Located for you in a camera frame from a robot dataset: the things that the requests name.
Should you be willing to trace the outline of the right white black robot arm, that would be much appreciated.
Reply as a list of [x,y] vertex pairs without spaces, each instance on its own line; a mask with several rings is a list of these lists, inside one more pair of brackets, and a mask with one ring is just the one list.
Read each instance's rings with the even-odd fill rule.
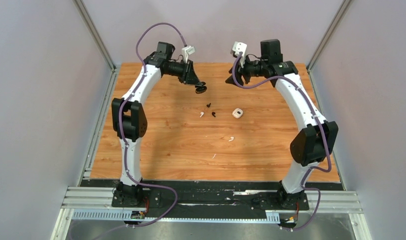
[[285,61],[278,39],[260,42],[260,57],[251,60],[247,44],[236,41],[231,55],[235,58],[226,83],[242,89],[253,89],[270,83],[283,97],[296,121],[298,134],[290,143],[292,163],[280,182],[277,204],[289,209],[306,190],[313,170],[329,173],[331,154],[338,135],[338,125],[328,121],[317,109],[301,81],[292,61]]

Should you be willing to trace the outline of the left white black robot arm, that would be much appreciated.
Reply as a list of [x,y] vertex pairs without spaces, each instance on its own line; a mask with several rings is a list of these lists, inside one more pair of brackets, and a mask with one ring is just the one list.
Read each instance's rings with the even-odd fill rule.
[[207,90],[200,81],[189,56],[195,48],[186,45],[181,49],[183,59],[172,59],[175,47],[167,42],[158,42],[156,51],[143,60],[141,72],[130,89],[111,102],[112,125],[119,137],[122,150],[122,173],[113,196],[115,204],[137,207],[144,201],[140,149],[142,138],[147,132],[148,121],[144,104],[151,90],[163,75],[177,77],[179,82],[195,88],[196,94]]

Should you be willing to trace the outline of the black earbud charging case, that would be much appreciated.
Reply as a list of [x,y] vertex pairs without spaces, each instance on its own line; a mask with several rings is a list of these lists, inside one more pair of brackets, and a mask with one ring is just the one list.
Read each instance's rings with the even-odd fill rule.
[[196,86],[195,87],[195,93],[196,94],[203,94],[203,93],[205,93],[206,91],[207,91],[207,86]]

